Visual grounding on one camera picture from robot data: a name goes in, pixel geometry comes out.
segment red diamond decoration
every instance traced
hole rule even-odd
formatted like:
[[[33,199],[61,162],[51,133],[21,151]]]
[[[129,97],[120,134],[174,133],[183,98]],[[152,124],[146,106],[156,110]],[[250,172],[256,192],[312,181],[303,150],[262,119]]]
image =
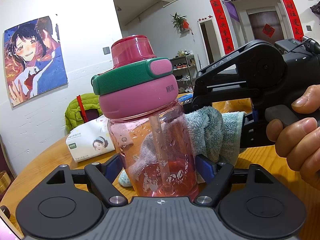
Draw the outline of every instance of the red diamond decoration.
[[[262,30],[262,32],[263,32],[265,35],[269,36],[269,38],[272,37],[272,35],[275,33],[275,31],[276,31],[276,30],[275,30],[274,28],[272,28],[269,24],[266,24],[265,27],[264,27],[263,30]]]

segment anime painting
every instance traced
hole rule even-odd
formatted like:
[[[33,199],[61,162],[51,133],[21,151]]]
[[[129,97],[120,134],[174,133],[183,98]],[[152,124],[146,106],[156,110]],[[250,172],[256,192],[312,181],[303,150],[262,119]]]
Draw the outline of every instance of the anime painting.
[[[68,83],[58,24],[52,18],[4,31],[5,74],[13,106]]]

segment pink water bottle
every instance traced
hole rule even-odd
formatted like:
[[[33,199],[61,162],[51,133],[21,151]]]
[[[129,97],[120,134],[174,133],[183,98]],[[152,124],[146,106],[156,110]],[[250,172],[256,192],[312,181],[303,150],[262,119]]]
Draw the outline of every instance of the pink water bottle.
[[[131,36],[115,44],[115,66],[127,65],[96,76],[92,85],[135,191],[139,196],[193,199],[198,194],[195,163],[171,62],[155,57],[146,37]],[[144,59],[133,61],[129,47],[135,60]]]

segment blue jacket in painting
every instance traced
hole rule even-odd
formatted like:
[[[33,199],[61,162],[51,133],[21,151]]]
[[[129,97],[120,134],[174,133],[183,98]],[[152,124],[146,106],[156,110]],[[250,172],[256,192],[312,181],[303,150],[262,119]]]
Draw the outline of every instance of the blue jacket in painting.
[[[50,66],[44,70],[41,77],[37,82],[37,94],[41,94],[50,89],[59,87],[61,85],[68,83],[68,78],[66,74],[66,70],[64,68],[63,58],[61,47],[58,47],[54,50],[55,56],[53,58],[53,62]],[[40,67],[42,70],[45,66],[50,63],[50,60],[47,61],[39,61]]]

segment green plant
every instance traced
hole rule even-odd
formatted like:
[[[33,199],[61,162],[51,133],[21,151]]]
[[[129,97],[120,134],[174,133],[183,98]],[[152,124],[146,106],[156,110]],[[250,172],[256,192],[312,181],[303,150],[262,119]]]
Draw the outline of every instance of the green plant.
[[[172,16],[172,23],[174,24],[174,28],[177,28],[178,30],[182,30],[183,22],[186,20],[185,16],[180,16],[180,14],[171,15]]]

